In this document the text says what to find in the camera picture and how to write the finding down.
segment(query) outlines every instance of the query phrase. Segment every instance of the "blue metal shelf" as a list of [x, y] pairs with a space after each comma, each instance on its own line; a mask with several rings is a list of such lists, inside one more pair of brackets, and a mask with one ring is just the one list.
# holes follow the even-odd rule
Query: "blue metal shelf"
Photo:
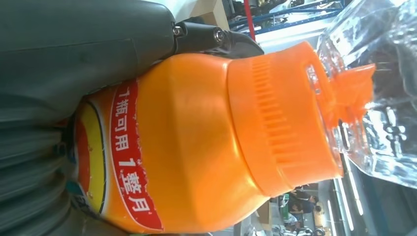
[[[321, 4], [330, 3], [330, 2], [340, 2], [340, 4], [342, 5], [342, 8], [310, 9], [312, 7], [319, 6]], [[304, 4], [304, 5], [292, 7], [292, 8], [283, 10], [283, 11], [269, 13], [269, 14], [265, 14], [265, 15], [262, 15], [262, 16], [256, 16], [256, 17], [253, 17], [253, 22], [254, 23], [260, 23], [260, 22], [263, 22], [263, 21], [266, 21], [266, 20], [270, 20], [273, 17], [277, 17], [277, 16], [289, 14], [289, 13], [315, 13], [315, 12], [323, 12], [323, 11], [327, 12], [327, 14], [325, 14], [325, 15], [316, 16], [316, 17], [312, 17], [312, 18], [297, 21], [297, 22], [282, 23], [282, 24], [278, 24], [278, 25], [275, 25], [275, 26], [272, 26], [272, 27], [269, 27], [269, 28], [260, 29], [260, 30], [255, 31], [255, 34], [271, 32], [271, 31], [274, 31], [274, 30], [280, 30], [280, 29], [284, 29], [284, 28], [287, 28], [287, 27], [297, 26], [297, 25], [301, 25], [301, 24], [305, 24], [305, 23], [309, 23], [309, 22], [314, 22], [314, 21], [319, 21], [319, 20], [323, 20], [323, 19], [326, 19], [326, 18], [335, 17], [343, 10], [344, 7], [345, 7], [345, 1], [344, 0], [322, 0], [322, 1], [317, 1], [317, 2], [313, 2], [313, 3], [309, 3], [309, 4]], [[229, 24], [230, 28], [238, 27], [236, 29], [236, 31], [240, 31], [247, 26], [248, 26], [248, 23], [247, 23], [246, 19], [239, 20], [237, 22], [233, 22], [233, 23]]]

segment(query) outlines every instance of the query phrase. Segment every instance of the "transparent plastic packaging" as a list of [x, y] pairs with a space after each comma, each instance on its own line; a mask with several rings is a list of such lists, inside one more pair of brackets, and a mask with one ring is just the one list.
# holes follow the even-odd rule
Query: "transparent plastic packaging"
[[365, 173], [417, 188], [417, 0], [354, 0], [318, 51], [329, 77], [374, 63], [373, 100], [331, 144]]

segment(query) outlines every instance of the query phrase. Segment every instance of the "screw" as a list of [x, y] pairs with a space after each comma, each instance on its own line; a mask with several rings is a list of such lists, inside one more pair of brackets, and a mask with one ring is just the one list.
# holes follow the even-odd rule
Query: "screw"
[[179, 26], [175, 26], [175, 27], [173, 28], [173, 33], [174, 33], [174, 35], [175, 35], [175, 36], [180, 36], [180, 35], [182, 35], [182, 28], [181, 28], [181, 27], [179, 27]]
[[214, 39], [219, 43], [222, 42], [224, 39], [224, 32], [221, 29], [214, 31]]

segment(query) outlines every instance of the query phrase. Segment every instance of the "ribbed cap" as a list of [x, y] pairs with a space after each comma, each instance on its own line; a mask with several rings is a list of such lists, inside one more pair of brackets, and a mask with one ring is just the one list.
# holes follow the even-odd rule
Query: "ribbed cap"
[[325, 78], [308, 43], [231, 62], [228, 89], [238, 142], [255, 182], [275, 197], [295, 186], [339, 177], [307, 73]]

